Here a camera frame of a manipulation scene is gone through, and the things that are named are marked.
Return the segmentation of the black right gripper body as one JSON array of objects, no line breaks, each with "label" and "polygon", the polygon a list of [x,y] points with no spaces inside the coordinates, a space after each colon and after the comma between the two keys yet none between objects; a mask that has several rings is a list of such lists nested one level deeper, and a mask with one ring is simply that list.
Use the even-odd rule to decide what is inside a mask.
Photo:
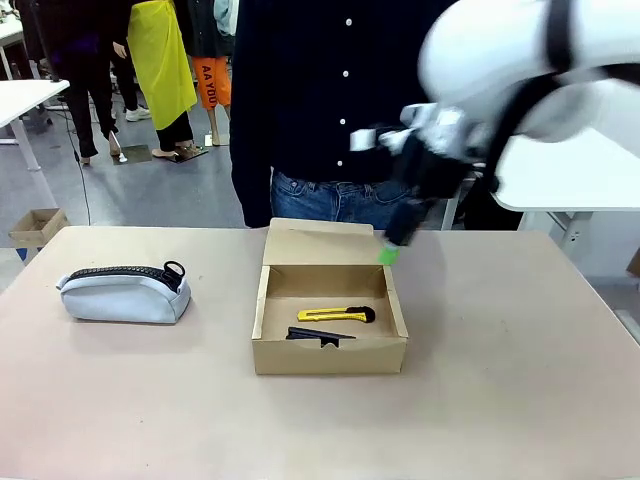
[{"label": "black right gripper body", "polygon": [[434,152],[411,133],[394,161],[394,179],[424,200],[450,199],[469,173],[469,164]]}]

